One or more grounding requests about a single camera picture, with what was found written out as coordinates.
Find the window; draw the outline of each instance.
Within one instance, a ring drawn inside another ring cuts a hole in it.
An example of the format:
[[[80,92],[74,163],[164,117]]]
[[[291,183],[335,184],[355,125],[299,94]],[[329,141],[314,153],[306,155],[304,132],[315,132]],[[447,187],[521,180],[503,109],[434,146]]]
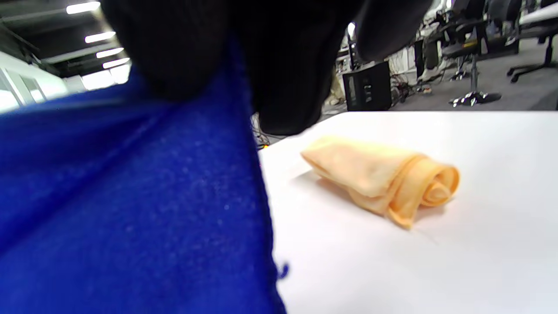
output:
[[[6,86],[3,79],[0,79],[0,112],[6,112],[19,108],[16,96]]]
[[[27,89],[31,93],[31,97],[33,97],[35,103],[45,101],[45,96],[42,94],[41,88],[39,87],[36,79],[26,77],[21,77],[21,79],[23,80],[25,87],[27,87]]]

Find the rolled cloth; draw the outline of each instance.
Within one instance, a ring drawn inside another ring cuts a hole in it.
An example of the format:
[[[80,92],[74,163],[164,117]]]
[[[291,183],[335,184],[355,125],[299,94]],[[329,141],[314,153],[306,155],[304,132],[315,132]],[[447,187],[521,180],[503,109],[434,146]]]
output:
[[[410,229],[420,206],[447,203],[459,172],[424,154],[389,146],[327,136],[302,157],[322,178],[345,189],[360,207]]]

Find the desktop tower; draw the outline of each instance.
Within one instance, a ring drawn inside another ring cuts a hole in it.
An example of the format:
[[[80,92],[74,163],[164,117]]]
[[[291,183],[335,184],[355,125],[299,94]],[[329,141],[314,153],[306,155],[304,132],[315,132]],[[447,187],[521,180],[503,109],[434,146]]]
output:
[[[343,74],[347,111],[383,111],[391,108],[389,63]]]

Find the white tabletop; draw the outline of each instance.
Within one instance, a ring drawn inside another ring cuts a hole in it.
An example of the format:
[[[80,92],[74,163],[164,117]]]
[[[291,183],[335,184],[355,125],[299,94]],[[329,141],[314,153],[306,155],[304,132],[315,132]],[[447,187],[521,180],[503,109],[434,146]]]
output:
[[[411,231],[323,184],[300,151],[335,134],[456,165]],[[558,114],[343,113],[261,151],[289,314],[558,312]]]
[[[541,22],[553,18],[558,18],[558,3],[551,4],[547,7],[540,8],[537,11],[522,16],[519,18],[519,24],[522,25]]]

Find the blue fleece fabric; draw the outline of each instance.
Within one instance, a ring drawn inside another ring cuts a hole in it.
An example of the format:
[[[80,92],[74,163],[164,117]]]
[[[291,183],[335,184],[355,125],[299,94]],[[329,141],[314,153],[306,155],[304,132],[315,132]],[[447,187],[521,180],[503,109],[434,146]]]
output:
[[[283,313],[239,57],[0,115],[0,313]]]

